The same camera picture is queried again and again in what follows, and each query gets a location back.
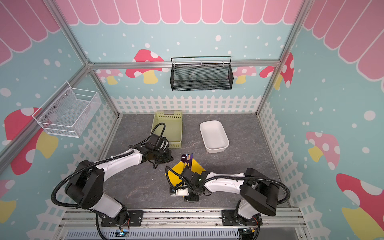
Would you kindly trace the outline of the purple fork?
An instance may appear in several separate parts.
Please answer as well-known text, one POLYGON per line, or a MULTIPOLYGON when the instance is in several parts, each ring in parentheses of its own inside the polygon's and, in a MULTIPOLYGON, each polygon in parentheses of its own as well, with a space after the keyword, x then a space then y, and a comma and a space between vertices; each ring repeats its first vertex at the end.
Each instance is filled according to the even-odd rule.
POLYGON ((187 154, 187 155, 186 155, 186 164, 187 164, 188 168, 189 168, 189 155, 190 155, 190 154, 187 154))

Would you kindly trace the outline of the purple knife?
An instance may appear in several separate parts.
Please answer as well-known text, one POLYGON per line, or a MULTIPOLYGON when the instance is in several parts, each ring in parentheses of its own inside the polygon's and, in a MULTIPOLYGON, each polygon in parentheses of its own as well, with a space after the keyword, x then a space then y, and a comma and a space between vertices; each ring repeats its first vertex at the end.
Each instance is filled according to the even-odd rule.
POLYGON ((189 168, 192 169, 192 164, 193 164, 193 154, 189 155, 189 168))

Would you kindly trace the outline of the purple spoon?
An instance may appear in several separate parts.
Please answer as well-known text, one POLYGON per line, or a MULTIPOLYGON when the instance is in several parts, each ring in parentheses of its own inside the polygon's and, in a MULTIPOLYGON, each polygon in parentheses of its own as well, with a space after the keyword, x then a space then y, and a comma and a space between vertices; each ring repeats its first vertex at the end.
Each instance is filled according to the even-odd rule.
POLYGON ((186 163, 186 155, 187 155, 187 154, 183 154, 183 155, 181 156, 181 162, 182 162, 183 164, 186 163))

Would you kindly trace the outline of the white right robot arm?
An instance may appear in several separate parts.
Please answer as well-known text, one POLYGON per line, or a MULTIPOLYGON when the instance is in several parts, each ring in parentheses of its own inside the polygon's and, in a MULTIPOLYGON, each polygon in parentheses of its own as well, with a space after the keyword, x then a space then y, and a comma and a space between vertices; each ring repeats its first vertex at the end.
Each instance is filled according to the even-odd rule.
POLYGON ((184 169, 182 180, 170 189, 172 196, 182 196, 186 201, 197 202, 200 195, 216 192, 232 193, 242 196, 233 212, 223 211, 223 224, 257 226, 261 224, 261 214, 274 217, 279 202, 280 183, 267 178, 255 169, 235 175, 220 175, 203 171, 195 173, 184 169))

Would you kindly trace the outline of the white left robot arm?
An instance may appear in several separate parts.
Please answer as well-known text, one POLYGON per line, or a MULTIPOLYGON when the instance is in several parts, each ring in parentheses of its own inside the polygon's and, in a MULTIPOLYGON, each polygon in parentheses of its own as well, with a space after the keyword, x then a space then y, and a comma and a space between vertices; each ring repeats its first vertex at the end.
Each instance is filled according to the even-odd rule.
POLYGON ((128 151, 91 163, 80 162, 74 175, 68 180, 65 193, 77 204, 78 208, 91 210, 102 218, 110 218, 117 224, 129 220, 125 205, 104 193, 104 182, 112 176, 144 162, 155 166, 173 161, 172 151, 149 150, 145 147, 128 151))

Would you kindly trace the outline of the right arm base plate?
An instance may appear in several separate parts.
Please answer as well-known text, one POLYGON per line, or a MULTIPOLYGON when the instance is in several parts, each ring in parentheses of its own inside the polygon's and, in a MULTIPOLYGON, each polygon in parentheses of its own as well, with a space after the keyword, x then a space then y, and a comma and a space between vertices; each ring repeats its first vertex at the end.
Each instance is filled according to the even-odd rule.
POLYGON ((262 225, 263 221, 261 214, 258 213, 250 219, 246 219, 237 214, 236 210, 222 210, 222 224, 223 226, 258 226, 262 225))

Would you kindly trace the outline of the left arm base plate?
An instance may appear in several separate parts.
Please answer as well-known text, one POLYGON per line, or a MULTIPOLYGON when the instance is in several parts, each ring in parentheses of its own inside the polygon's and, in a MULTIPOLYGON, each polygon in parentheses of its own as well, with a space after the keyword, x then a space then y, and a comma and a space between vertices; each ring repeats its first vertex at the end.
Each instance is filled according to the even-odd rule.
POLYGON ((115 218, 102 218, 102 227, 140 227, 144 218, 144 211, 125 210, 115 218))

